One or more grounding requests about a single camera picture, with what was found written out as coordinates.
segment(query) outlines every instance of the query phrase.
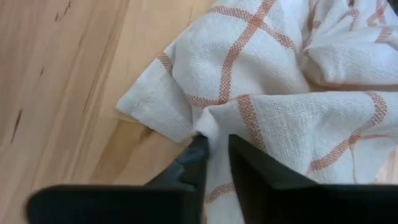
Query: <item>kitchen towel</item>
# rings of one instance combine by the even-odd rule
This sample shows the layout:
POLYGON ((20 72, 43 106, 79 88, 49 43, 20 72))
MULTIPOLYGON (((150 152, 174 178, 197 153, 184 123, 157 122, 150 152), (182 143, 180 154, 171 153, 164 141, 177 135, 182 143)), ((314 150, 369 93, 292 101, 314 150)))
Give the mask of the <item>kitchen towel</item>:
POLYGON ((386 0, 220 0, 117 109, 209 138, 210 224, 244 223, 229 134, 317 182, 370 183, 398 144, 398 18, 386 0))

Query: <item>black object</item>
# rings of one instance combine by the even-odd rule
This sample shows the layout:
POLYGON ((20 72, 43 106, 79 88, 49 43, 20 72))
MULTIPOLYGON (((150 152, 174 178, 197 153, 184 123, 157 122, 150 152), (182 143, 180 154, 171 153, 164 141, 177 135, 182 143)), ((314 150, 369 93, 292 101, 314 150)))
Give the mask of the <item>black object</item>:
MULTIPOLYGON (((142 187, 57 186, 34 194, 30 224, 201 223, 207 139, 197 136, 142 187)), ((234 184, 246 223, 396 222, 394 185, 320 185, 230 136, 234 184)))
POLYGON ((317 184, 236 136, 229 158, 246 223, 397 222, 396 185, 317 184))
POLYGON ((201 223, 209 156, 197 136, 181 155, 145 186, 59 185, 33 194, 30 224, 201 223))

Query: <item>woven fabric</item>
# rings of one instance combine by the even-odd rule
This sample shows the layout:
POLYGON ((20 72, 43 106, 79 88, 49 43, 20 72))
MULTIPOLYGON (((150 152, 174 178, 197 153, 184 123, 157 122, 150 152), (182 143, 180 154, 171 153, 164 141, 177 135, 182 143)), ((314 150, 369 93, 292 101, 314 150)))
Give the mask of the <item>woven fabric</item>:
POLYGON ((244 223, 237 134, 322 183, 370 183, 398 144, 398 18, 386 0, 220 0, 117 108, 182 141, 208 136, 208 223, 244 223))

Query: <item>wood grain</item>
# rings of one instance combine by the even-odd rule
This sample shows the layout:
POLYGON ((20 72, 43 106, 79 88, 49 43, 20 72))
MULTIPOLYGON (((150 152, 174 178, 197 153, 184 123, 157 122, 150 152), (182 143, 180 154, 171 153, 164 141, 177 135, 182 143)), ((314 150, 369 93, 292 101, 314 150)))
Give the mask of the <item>wood grain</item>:
POLYGON ((129 3, 0 1, 0 223, 36 189, 143 184, 181 150, 99 113, 129 3))
POLYGON ((114 108, 144 69, 215 0, 131 1, 115 53, 101 114, 133 119, 114 108))

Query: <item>wooden countertop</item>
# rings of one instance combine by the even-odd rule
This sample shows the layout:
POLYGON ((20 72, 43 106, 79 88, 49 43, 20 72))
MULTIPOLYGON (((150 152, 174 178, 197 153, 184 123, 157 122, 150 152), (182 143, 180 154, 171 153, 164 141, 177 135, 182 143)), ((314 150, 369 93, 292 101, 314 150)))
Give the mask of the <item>wooden countertop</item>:
POLYGON ((174 159, 183 146, 113 108, 210 2, 0 0, 0 224, 25 223, 42 187, 143 184, 174 159))

